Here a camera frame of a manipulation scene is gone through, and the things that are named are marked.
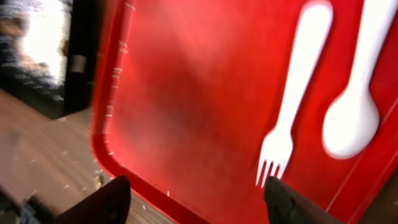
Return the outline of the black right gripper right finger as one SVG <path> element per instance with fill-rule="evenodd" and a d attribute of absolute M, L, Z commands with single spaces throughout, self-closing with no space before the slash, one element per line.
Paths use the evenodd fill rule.
<path fill-rule="evenodd" d="M 270 224 L 342 223 L 277 177 L 267 177 L 264 201 Z"/>

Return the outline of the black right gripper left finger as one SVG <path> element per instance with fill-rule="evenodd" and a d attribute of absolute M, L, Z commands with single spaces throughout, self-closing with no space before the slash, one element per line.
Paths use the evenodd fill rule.
<path fill-rule="evenodd" d="M 21 224 L 125 224 L 131 203 L 130 183 L 121 175 L 67 211 L 54 215 L 37 198 L 21 208 Z"/>

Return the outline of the white plastic fork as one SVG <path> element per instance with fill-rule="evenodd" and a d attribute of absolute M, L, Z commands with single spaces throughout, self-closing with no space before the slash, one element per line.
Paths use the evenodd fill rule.
<path fill-rule="evenodd" d="M 328 1 L 310 1 L 300 11 L 276 125 L 262 142 L 256 185 L 281 179 L 293 152 L 292 126 L 333 22 Z"/>

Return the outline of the white plastic spoon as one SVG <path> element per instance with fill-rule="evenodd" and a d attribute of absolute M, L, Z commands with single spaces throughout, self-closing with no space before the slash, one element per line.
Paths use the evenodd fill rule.
<path fill-rule="evenodd" d="M 334 159 L 359 154 L 373 139 L 379 126 L 379 111 L 369 83 L 380 51 L 397 11 L 397 0 L 365 0 L 349 81 L 327 109 L 323 144 Z"/>

